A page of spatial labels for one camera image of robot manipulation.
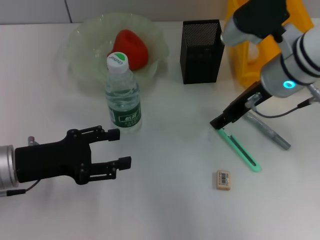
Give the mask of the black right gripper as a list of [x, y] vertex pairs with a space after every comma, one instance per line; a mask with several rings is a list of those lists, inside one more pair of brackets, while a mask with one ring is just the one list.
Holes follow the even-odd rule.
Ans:
[[257, 81], [232, 101], [222, 114], [210, 121], [210, 125], [214, 129], [224, 128], [226, 125], [236, 122], [253, 106], [263, 103], [270, 97], [271, 95], [264, 89], [262, 83]]

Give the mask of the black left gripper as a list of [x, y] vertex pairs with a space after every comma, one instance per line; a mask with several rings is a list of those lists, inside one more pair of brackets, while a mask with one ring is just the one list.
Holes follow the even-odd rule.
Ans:
[[118, 128], [105, 131], [101, 125], [70, 130], [64, 139], [46, 144], [16, 148], [15, 168], [19, 183], [68, 176], [78, 185], [115, 180], [117, 170], [131, 168], [132, 158], [121, 157], [109, 162], [92, 163], [91, 143], [118, 141]]

